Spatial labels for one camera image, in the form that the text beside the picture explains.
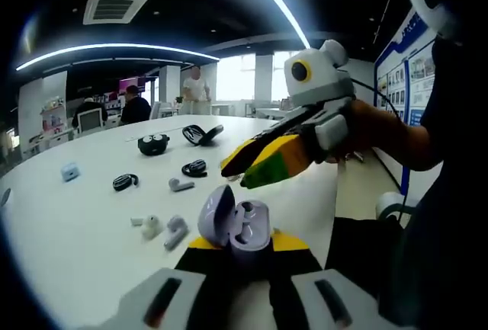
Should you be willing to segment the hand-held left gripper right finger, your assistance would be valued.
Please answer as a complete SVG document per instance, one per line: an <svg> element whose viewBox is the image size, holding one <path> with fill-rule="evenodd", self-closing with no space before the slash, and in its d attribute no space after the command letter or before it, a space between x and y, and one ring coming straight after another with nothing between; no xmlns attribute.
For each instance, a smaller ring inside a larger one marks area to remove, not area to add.
<svg viewBox="0 0 488 330"><path fill-rule="evenodd" d="M324 270L308 245L271 235L270 304L279 329L380 329L372 296L336 270Z"/></svg>

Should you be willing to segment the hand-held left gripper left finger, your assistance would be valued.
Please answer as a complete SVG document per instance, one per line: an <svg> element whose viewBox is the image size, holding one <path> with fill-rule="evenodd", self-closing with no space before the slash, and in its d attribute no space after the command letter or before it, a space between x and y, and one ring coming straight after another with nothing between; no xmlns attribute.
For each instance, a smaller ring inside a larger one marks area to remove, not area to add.
<svg viewBox="0 0 488 330"><path fill-rule="evenodd" d="M193 240L173 268L162 268L123 298L129 329L224 329L229 249Z"/></svg>

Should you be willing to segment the person's right hand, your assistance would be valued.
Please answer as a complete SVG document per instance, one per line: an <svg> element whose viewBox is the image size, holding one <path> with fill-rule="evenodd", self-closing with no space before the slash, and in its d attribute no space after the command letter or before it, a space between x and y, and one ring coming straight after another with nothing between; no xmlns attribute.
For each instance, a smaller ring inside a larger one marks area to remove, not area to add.
<svg viewBox="0 0 488 330"><path fill-rule="evenodd" d="M326 158L326 162L332 164L345 160L347 154L379 146L380 129L391 117L361 100L353 100L342 109L342 114L347 122L348 135Z"/></svg>

